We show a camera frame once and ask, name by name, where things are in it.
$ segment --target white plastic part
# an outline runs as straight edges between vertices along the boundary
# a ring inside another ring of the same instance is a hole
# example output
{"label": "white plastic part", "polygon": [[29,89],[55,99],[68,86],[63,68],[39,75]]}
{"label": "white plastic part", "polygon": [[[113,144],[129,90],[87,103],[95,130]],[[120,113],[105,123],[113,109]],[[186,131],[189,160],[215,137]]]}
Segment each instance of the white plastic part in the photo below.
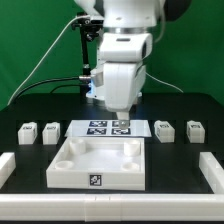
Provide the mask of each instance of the white plastic part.
{"label": "white plastic part", "polygon": [[91,90],[86,93],[86,97],[104,102],[103,65],[99,64],[91,71],[91,80]]}
{"label": "white plastic part", "polygon": [[175,130],[167,121],[156,121],[154,129],[155,135],[161,143],[174,142]]}
{"label": "white plastic part", "polygon": [[211,152],[200,153],[199,167],[215,194],[224,194],[224,170]]}
{"label": "white plastic part", "polygon": [[200,122],[187,122],[187,136],[190,143],[204,143],[205,129]]}
{"label": "white plastic part", "polygon": [[104,27],[153,27],[165,0],[104,0]]}
{"label": "white plastic part", "polygon": [[49,188],[144,190],[144,139],[68,137],[46,172]]}
{"label": "white plastic part", "polygon": [[126,156],[138,156],[141,153],[141,143],[138,140],[124,142],[124,154]]}
{"label": "white plastic part", "polygon": [[105,33],[101,59],[110,62],[139,62],[152,52],[152,35]]}
{"label": "white plastic part", "polygon": [[33,144],[37,137],[37,123],[24,123],[18,131],[19,145]]}
{"label": "white plastic part", "polygon": [[81,138],[72,139],[69,142],[70,153],[73,155],[81,155],[86,153],[86,142]]}
{"label": "white plastic part", "polygon": [[128,112],[145,82],[142,63],[105,63],[105,104],[111,112]]}
{"label": "white plastic part", "polygon": [[0,220],[224,221],[224,195],[2,194]]}
{"label": "white plastic part", "polygon": [[3,153],[0,157],[0,189],[16,168],[14,153]]}
{"label": "white plastic part", "polygon": [[44,145],[56,145],[60,138],[60,124],[57,122],[46,124],[43,132],[43,144]]}
{"label": "white plastic part", "polygon": [[126,112],[117,112],[117,119],[120,121],[120,120],[126,120],[126,121],[129,121],[130,120],[130,115],[129,115],[129,112],[126,111]]}

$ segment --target green backdrop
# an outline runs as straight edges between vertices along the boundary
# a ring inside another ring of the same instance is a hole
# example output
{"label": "green backdrop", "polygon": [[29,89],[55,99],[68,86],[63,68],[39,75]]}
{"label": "green backdrop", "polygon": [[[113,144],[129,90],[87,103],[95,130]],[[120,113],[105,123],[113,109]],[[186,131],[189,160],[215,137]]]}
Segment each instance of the green backdrop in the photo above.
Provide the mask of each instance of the green backdrop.
{"label": "green backdrop", "polygon": [[[223,0],[193,0],[184,16],[167,23],[164,38],[147,59],[148,72],[184,92],[208,93],[224,105],[223,9]],[[79,11],[73,0],[0,0],[0,109]],[[94,43],[89,51],[93,67]],[[79,32],[68,29],[29,84],[81,74],[80,54]],[[54,86],[31,92],[49,92]],[[151,79],[144,91],[175,92]]]}

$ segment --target small white block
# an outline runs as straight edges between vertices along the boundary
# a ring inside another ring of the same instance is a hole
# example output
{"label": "small white block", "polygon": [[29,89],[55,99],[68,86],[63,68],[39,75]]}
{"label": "small white block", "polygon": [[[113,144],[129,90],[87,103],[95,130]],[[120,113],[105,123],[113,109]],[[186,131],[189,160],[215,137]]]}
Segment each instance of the small white block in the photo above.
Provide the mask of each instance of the small white block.
{"label": "small white block", "polygon": [[156,121],[155,135],[162,143],[174,142],[175,130],[167,121]]}
{"label": "small white block", "polygon": [[57,145],[60,138],[60,124],[57,122],[46,124],[42,137],[44,145]]}
{"label": "small white block", "polygon": [[24,123],[18,131],[19,145],[33,144],[37,137],[37,123]]}
{"label": "small white block", "polygon": [[200,122],[188,121],[187,122],[187,136],[190,143],[204,143],[205,129]]}

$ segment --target black table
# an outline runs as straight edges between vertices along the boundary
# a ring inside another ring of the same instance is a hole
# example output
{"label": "black table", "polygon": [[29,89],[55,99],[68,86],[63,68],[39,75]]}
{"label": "black table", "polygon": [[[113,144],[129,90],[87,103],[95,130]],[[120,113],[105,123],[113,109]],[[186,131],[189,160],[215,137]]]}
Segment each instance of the black table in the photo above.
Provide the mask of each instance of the black table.
{"label": "black table", "polygon": [[[200,152],[212,152],[224,165],[224,107],[205,94],[144,94],[133,107],[131,119],[148,120],[151,138],[145,138],[146,190],[113,191],[48,189],[46,169],[63,144],[71,120],[115,120],[114,113],[88,104],[78,94],[30,94],[0,112],[0,150],[15,152],[16,171],[0,193],[212,193],[198,164]],[[161,144],[154,135],[154,122],[168,121],[175,129],[175,143]],[[191,144],[186,123],[200,121],[206,130],[204,144]],[[34,145],[18,145],[17,131],[25,122],[38,123]],[[46,123],[61,124],[56,146],[42,144]]]}

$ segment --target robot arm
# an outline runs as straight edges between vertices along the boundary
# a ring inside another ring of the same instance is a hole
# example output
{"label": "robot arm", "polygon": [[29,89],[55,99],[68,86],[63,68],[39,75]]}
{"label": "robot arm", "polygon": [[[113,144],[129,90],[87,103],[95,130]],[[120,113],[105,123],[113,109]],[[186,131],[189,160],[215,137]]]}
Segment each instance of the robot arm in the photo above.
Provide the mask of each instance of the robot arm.
{"label": "robot arm", "polygon": [[101,63],[92,73],[93,97],[117,113],[121,129],[128,128],[129,110],[145,82],[143,59],[151,53],[153,43],[147,28],[157,25],[165,3],[170,10],[169,1],[179,0],[75,0],[91,20],[104,20],[108,30],[99,47]]}

